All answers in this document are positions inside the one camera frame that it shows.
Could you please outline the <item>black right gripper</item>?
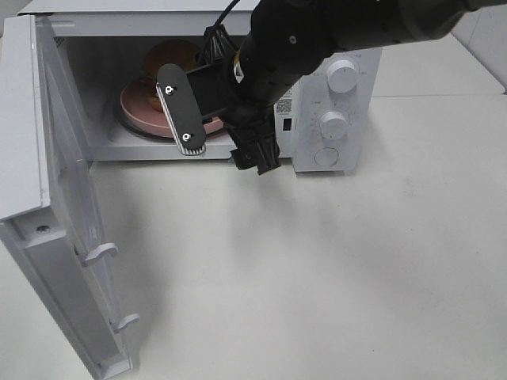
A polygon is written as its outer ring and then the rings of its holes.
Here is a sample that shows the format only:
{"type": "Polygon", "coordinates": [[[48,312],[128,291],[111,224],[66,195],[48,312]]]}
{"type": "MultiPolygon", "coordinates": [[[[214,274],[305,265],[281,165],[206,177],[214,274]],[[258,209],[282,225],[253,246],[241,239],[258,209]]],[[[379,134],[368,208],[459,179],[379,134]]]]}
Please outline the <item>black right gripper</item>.
{"type": "Polygon", "coordinates": [[[294,23],[253,23],[236,45],[223,24],[206,28],[198,67],[187,73],[203,116],[219,116],[240,170],[280,166],[273,105],[301,78],[301,32],[294,23]]]}

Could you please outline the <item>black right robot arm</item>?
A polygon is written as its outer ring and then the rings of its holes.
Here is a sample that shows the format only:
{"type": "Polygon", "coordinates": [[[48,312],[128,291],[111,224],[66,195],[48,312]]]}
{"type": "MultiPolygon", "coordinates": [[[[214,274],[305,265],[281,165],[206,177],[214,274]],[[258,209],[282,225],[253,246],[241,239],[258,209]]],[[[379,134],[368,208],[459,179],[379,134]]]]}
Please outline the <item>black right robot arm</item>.
{"type": "Polygon", "coordinates": [[[204,31],[188,78],[207,118],[219,117],[240,170],[276,169],[274,104],[337,52],[438,40],[485,1],[262,1],[250,32],[232,43],[220,21],[204,31]]]}

